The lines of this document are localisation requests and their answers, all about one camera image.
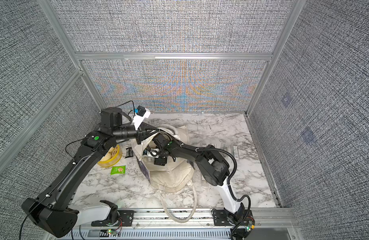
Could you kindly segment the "beige canvas tote bag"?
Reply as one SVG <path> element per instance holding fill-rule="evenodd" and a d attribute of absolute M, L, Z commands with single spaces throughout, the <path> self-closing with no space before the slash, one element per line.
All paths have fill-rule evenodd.
<path fill-rule="evenodd" d="M 197 208 L 197 192 L 195 185 L 192 182 L 192 177 L 195 173 L 194 164 L 191 164 L 187 159 L 180 157 L 168 157 L 167 164 L 165 166 L 158 166 L 154 164 L 154 158 L 143 157 L 142 153 L 146 148 L 158 149 L 158 145 L 153 142 L 154 137 L 160 137 L 167 131 L 169 134 L 173 134 L 172 139 L 182 140 L 185 143 L 188 142 L 187 127 L 173 127 L 171 125 L 161 125 L 159 127 L 159 134 L 154 134 L 151 137 L 145 139 L 141 144 L 137 144 L 136 140 L 131 140 L 131 147 L 136 156 L 139 164 L 139 168 L 147 178 L 150 185 L 159 191 L 160 201 L 163 206 L 164 212 L 167 216 L 180 224 L 188 222 L 195 213 Z M 167 193 L 178 193 L 187 185 L 192 187 L 193 192 L 193 207 L 186 218 L 177 218 L 168 209 L 165 200 Z"/>

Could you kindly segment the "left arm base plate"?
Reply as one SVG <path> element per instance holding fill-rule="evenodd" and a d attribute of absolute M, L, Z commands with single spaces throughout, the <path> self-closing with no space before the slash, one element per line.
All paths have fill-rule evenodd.
<path fill-rule="evenodd" d="M 102 221 L 94 221 L 92 227 L 131 227 L 135 211 L 118 210 L 117 214 L 110 213 L 109 216 Z"/>

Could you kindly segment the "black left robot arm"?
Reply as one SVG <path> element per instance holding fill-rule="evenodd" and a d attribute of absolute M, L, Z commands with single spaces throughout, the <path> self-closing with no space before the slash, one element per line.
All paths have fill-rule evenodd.
<path fill-rule="evenodd" d="M 102 200 L 92 207 L 75 208 L 70 201 L 90 170 L 111 148 L 124 140 L 140 143 L 156 129 L 143 123 L 150 116 L 149 109 L 138 106 L 134 112 L 131 118 L 118 107 L 101 110 L 100 123 L 80 141 L 76 154 L 60 175 L 37 198 L 24 201 L 21 207 L 27 218 L 57 238 L 85 223 L 117 225 L 119 213 L 114 203 Z"/>

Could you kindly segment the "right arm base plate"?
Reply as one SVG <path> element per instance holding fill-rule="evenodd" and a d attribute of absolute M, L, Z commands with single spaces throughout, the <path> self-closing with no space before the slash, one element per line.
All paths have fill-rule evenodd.
<path fill-rule="evenodd" d="M 255 225 L 255 220 L 251 210 L 238 210 L 235 214 L 230 213 L 226 209 L 212 209 L 211 215 L 215 226 L 252 226 Z"/>

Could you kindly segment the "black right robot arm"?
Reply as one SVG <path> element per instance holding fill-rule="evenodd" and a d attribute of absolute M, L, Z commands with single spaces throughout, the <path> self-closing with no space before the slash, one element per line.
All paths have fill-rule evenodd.
<path fill-rule="evenodd" d="M 215 148 L 213 145 L 195 147 L 177 140 L 169 134 L 157 134 L 152 142 L 156 145 L 159 160 L 171 157 L 183 158 L 197 165 L 203 178 L 216 187 L 223 201 L 227 218 L 236 225 L 245 218 L 242 199 L 235 196 L 231 179 L 237 170 L 237 161 L 233 154 Z"/>

